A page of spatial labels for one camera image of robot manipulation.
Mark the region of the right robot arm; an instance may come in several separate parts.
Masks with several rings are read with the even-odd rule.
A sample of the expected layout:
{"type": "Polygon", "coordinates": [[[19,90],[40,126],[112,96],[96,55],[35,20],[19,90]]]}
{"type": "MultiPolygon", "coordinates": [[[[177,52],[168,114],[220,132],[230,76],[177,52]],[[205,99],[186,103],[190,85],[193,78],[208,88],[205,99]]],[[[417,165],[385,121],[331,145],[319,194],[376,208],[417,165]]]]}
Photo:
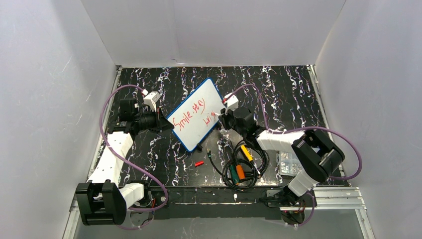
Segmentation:
{"type": "Polygon", "coordinates": [[[302,170],[283,189],[284,197],[298,199],[326,181],[344,161],[343,151],[325,134],[322,127],[309,127],[294,132],[266,129],[256,122],[248,108],[221,109],[219,120],[225,129],[242,136],[250,148],[292,153],[302,170]]]}

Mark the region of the blue framed whiteboard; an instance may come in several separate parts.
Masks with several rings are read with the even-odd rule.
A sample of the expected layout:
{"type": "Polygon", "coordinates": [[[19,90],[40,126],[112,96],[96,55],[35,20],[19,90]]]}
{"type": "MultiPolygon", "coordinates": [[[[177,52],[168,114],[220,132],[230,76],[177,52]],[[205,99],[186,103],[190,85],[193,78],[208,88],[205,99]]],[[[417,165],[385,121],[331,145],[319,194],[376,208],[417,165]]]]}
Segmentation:
{"type": "Polygon", "coordinates": [[[214,113],[224,108],[223,97],[212,78],[206,78],[168,116],[173,133],[188,152],[195,150],[217,124],[214,113]]]}

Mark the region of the red marker cap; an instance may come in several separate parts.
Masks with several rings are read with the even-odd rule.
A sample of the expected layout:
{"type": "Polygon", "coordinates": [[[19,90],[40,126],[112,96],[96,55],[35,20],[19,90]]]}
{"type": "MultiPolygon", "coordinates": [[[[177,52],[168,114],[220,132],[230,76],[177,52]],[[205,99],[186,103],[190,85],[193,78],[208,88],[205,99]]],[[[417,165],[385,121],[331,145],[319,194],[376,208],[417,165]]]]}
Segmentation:
{"type": "Polygon", "coordinates": [[[204,161],[199,161],[195,163],[195,167],[199,167],[204,164],[204,161]]]}

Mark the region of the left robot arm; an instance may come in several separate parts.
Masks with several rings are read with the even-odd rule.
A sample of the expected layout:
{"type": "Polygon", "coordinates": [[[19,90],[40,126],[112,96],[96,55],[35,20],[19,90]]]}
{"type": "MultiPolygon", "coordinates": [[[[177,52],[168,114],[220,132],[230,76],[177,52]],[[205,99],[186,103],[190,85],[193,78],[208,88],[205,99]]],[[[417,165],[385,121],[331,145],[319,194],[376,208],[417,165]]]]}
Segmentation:
{"type": "Polygon", "coordinates": [[[159,94],[146,96],[142,101],[135,98],[121,100],[118,118],[108,129],[105,149],[86,183],[76,187],[76,198],[84,225],[121,225],[126,211],[144,198],[142,183],[126,184],[119,188],[119,176],[123,167],[120,159],[127,155],[140,131],[162,132],[173,129],[156,105],[159,94]]]}

